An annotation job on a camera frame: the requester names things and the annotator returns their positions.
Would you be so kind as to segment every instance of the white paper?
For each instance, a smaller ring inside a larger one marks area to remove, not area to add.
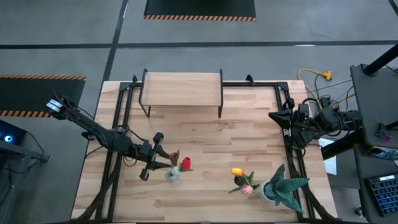
[[[321,138],[318,141],[319,141],[319,145],[322,147],[325,147],[334,142],[333,140],[324,139],[324,138]],[[328,174],[337,175],[336,156],[333,156],[332,158],[327,159],[323,162],[325,163],[326,172]]]

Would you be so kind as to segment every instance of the concrete floor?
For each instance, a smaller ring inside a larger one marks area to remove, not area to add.
[[[0,45],[110,44],[122,1],[0,0]],[[357,45],[356,41],[398,39],[398,30],[393,29],[398,17],[387,0],[257,0],[255,23],[145,21],[144,4],[129,2],[120,43],[353,41],[353,45],[118,49],[110,80],[130,80],[132,75],[141,78],[143,68],[158,72],[222,68],[225,80],[242,80],[249,73],[257,80],[295,80],[301,68],[331,70],[332,81],[318,79],[322,88],[349,80],[349,66],[372,62],[392,47],[383,42]],[[109,49],[0,49],[0,73],[86,76],[80,106],[94,114],[108,55]],[[398,60],[390,66],[398,67]],[[313,88],[314,74],[302,76]],[[351,85],[327,88],[320,94],[338,98]],[[348,100],[348,106],[356,109],[354,98]],[[68,220],[87,146],[81,129],[55,119],[2,119],[32,132],[51,155],[48,164],[26,176],[12,222]],[[340,218],[364,222],[352,213],[359,205],[357,192],[333,189],[333,196]]]

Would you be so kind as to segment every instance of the keyboard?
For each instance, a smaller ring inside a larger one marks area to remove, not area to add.
[[[382,217],[398,214],[398,174],[366,179]]]

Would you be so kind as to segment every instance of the blue light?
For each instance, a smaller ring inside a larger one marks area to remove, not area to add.
[[[5,142],[10,143],[12,141],[12,136],[6,136],[4,137]]]

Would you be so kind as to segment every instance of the black and orange striped mat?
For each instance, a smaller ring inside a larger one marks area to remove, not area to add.
[[[79,104],[86,77],[0,75],[0,116],[49,118],[45,105],[54,92]]]
[[[255,22],[254,0],[147,0],[144,19]]]

